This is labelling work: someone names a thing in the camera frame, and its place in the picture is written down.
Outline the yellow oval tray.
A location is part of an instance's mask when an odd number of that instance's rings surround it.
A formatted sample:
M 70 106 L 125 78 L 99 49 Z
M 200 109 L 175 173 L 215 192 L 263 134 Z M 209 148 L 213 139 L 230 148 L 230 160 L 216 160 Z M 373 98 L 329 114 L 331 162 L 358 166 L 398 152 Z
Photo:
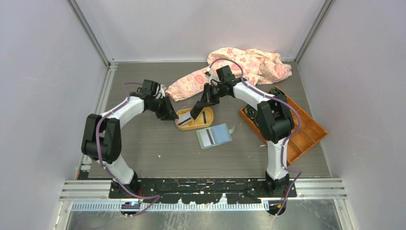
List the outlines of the yellow oval tray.
M 204 108 L 196 119 L 191 119 L 187 123 L 183 123 L 179 125 L 179 120 L 175 120 L 176 127 L 179 130 L 186 131 L 186 130 L 193 130 L 193 129 L 202 129 L 211 126 L 214 120 L 214 114 L 211 108 L 206 107 Z

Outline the green card holder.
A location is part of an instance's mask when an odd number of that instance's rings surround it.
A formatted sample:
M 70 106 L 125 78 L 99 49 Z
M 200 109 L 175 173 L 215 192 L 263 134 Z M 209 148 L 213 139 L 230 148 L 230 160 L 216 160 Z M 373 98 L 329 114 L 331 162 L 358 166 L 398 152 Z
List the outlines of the green card holder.
M 233 140 L 231 135 L 235 131 L 235 126 L 228 128 L 227 124 L 223 123 L 223 124 L 216 125 L 216 126 L 210 126 L 208 128 L 211 129 L 211 132 L 212 132 L 212 134 L 214 136 L 214 140 L 215 140 L 215 144 L 213 146 L 211 146 L 210 148 L 231 142 Z

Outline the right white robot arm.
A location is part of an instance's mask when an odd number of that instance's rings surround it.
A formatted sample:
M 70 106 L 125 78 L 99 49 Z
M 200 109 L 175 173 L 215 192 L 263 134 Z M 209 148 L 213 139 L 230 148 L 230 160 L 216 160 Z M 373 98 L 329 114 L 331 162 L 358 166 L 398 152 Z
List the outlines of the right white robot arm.
M 268 165 L 264 185 L 270 196 L 279 196 L 290 179 L 285 146 L 294 128 L 291 107 L 283 95 L 268 94 L 244 78 L 236 78 L 229 66 L 217 69 L 216 73 L 219 79 L 204 84 L 201 99 L 190 111 L 191 117 L 196 118 L 205 107 L 219 104 L 224 96 L 240 99 L 254 108 L 257 127 L 267 141 Z

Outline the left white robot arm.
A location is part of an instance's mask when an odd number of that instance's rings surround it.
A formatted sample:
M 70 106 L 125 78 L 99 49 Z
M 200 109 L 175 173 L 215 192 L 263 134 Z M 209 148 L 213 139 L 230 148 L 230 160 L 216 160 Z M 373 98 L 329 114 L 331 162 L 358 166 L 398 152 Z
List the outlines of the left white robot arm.
M 121 155 L 121 129 L 144 111 L 154 112 L 157 119 L 174 121 L 178 115 L 163 86 L 153 80 L 144 80 L 135 92 L 125 88 L 126 98 L 113 109 L 86 118 L 81 152 L 97 161 L 128 198 L 140 198 L 140 184 L 136 172 Z

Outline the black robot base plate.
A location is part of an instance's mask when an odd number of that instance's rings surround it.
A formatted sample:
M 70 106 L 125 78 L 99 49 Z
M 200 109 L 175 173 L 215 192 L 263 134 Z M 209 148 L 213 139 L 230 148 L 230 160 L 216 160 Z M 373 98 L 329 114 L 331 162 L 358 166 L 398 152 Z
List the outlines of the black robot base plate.
M 297 196 L 294 184 L 272 191 L 264 178 L 140 178 L 136 187 L 128 189 L 147 197 L 147 202 L 159 195 L 162 204 L 217 204 L 222 197 L 227 204 L 259 204 L 264 198 Z

